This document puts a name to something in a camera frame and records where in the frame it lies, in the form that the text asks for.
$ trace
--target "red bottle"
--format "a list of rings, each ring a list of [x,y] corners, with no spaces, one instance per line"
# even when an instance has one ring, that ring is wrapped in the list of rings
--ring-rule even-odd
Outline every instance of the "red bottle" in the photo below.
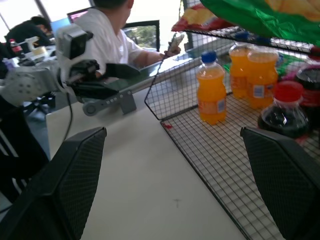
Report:
[[[16,40],[10,39],[10,47],[14,52],[14,55],[17,56],[19,59],[25,58],[25,54],[22,50],[22,47],[16,43]]]

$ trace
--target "dark soda bottle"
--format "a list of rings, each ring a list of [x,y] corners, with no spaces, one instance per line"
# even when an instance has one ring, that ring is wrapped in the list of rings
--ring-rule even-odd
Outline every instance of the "dark soda bottle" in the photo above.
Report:
[[[294,81],[283,81],[275,86],[273,104],[264,109],[258,118],[258,127],[293,139],[309,132],[309,121],[299,106],[303,86]]]
[[[320,128],[320,48],[312,47],[305,66],[296,74],[295,80],[302,84],[303,101],[300,106],[308,116],[312,129]]]
[[[16,40],[10,39],[10,47],[16,57],[18,57],[19,59],[25,58],[24,51],[22,47],[16,43]]]

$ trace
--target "man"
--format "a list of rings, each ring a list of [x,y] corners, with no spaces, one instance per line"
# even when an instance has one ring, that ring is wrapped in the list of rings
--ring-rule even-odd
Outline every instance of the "man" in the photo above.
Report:
[[[95,8],[75,21],[84,31],[93,33],[87,44],[88,58],[97,60],[100,70],[97,77],[106,72],[107,63],[134,64],[146,67],[160,62],[164,55],[146,51],[137,46],[121,30],[130,16],[134,0],[93,0]]]
[[[13,51],[10,48],[10,39],[14,39],[17,43],[24,42],[25,39],[32,37],[39,37],[36,42],[37,47],[51,45],[48,35],[52,32],[50,23],[41,16],[34,16],[31,20],[25,21],[10,30],[7,34],[6,47],[9,53],[14,56]],[[24,53],[30,52],[27,44],[21,45]]]

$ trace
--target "green chip bag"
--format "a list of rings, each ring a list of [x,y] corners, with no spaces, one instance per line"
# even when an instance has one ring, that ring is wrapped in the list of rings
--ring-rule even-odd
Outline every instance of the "green chip bag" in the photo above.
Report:
[[[320,0],[200,0],[218,17],[263,37],[320,46]]]

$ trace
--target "red chip bag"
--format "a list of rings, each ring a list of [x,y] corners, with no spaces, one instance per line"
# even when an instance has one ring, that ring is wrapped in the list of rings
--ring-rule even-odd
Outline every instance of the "red chip bag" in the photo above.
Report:
[[[184,30],[212,31],[234,26],[215,16],[201,3],[185,10],[181,19],[172,27],[173,32]]]

